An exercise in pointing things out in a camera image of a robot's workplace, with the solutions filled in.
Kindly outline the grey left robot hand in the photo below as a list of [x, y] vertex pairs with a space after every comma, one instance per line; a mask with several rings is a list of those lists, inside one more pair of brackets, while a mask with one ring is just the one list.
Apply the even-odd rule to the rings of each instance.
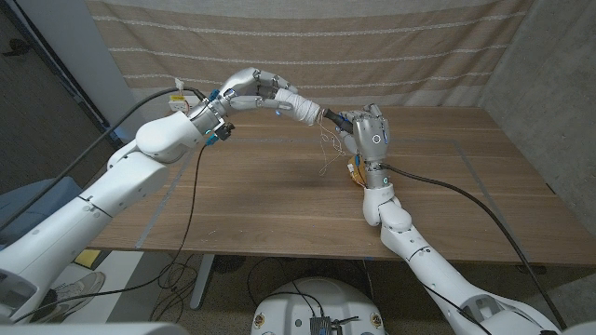
[[298, 89], [277, 74], [253, 67], [232, 74], [211, 103], [221, 115], [260, 108], [289, 110], [290, 104], [275, 99], [280, 89], [294, 94]]

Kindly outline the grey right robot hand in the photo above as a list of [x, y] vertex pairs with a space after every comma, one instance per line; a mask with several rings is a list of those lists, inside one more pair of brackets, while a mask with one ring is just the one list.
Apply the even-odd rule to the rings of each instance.
[[376, 104], [368, 104], [362, 110], [341, 112], [340, 115], [352, 125], [352, 132], [343, 129], [339, 132], [350, 153], [358, 154], [365, 162], [386, 158], [390, 142], [389, 124]]

